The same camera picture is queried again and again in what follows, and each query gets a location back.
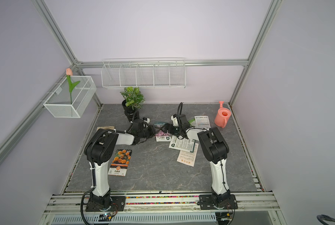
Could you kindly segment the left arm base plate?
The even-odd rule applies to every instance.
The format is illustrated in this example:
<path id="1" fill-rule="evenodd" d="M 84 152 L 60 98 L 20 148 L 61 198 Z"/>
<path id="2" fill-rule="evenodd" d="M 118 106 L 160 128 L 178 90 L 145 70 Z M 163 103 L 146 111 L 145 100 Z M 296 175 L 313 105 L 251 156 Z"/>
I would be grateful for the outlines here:
<path id="1" fill-rule="evenodd" d="M 98 203 L 93 202 L 92 200 L 89 200 L 85 211 L 86 212 L 122 212 L 124 210 L 126 203 L 126 197 L 125 196 L 111 196 L 110 197 L 110 206 L 102 206 Z"/>

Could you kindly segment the purple flower seed packet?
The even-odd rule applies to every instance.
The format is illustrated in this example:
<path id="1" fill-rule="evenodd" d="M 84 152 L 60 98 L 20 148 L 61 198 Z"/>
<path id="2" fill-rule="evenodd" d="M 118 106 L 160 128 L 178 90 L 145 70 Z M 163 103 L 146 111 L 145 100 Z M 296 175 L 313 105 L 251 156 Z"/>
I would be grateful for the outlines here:
<path id="1" fill-rule="evenodd" d="M 155 135 L 155 139 L 157 142 L 170 142 L 172 135 L 170 133 L 164 133 L 163 131 L 159 131 Z"/>

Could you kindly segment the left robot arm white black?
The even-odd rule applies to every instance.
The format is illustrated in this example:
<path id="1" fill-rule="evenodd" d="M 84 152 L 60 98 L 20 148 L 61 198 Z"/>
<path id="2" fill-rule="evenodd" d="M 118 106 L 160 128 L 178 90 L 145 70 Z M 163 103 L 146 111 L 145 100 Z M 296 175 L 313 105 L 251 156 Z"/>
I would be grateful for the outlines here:
<path id="1" fill-rule="evenodd" d="M 92 195 L 103 197 L 110 191 L 108 166 L 116 145 L 137 145 L 155 136 L 156 133 L 152 125 L 140 130 L 133 130 L 132 127 L 126 131 L 98 129 L 84 150 L 92 175 Z"/>

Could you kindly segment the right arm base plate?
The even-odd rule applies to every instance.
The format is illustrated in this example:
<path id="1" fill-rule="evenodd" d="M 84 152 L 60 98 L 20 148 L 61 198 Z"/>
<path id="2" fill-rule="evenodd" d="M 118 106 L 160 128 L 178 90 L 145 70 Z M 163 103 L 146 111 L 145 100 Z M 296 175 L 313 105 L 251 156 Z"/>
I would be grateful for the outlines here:
<path id="1" fill-rule="evenodd" d="M 225 193 L 224 195 L 200 195 L 197 205 L 201 210 L 236 210 L 238 204 L 235 195 Z"/>

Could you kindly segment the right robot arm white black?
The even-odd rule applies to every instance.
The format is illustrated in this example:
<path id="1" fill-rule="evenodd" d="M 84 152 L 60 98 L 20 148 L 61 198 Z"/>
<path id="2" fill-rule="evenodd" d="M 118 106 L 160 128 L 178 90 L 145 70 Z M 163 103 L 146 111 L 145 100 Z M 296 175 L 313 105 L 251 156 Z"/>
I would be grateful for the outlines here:
<path id="1" fill-rule="evenodd" d="M 229 146 L 217 127 L 209 129 L 189 127 L 183 129 L 166 123 L 160 130 L 177 137 L 199 141 L 205 158 L 209 161 L 212 172 L 212 204 L 223 207 L 232 199 L 227 183 L 226 161 Z"/>

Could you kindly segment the sunflower seed packet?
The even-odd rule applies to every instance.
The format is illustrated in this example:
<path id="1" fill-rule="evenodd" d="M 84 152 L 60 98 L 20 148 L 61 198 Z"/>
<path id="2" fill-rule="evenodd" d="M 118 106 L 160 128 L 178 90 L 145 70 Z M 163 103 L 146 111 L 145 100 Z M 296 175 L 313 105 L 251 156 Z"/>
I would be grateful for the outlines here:
<path id="1" fill-rule="evenodd" d="M 169 148 L 193 153 L 195 149 L 195 140 L 185 139 L 185 138 L 179 139 L 176 136 L 172 136 L 172 139 L 169 144 Z"/>

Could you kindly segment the orange marigold seed packet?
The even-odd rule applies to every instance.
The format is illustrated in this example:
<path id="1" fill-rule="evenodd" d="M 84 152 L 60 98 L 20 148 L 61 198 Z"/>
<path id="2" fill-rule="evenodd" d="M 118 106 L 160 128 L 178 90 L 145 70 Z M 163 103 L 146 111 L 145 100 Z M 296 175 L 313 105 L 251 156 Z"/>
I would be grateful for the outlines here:
<path id="1" fill-rule="evenodd" d="M 129 149 L 117 149 L 112 163 L 108 170 L 108 175 L 113 176 L 126 176 L 127 169 L 131 160 L 132 150 Z"/>

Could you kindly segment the pink chrysanthemum seed packet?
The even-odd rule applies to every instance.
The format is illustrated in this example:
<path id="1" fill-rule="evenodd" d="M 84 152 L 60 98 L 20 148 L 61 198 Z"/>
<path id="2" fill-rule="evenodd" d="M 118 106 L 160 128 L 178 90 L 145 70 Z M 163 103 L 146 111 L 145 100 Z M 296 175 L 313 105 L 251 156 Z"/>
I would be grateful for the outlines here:
<path id="1" fill-rule="evenodd" d="M 154 126 L 155 128 L 157 128 L 157 129 L 160 129 L 160 128 L 162 128 L 165 124 L 166 124 L 166 122 L 155 121 L 155 122 L 153 123 L 153 126 Z"/>

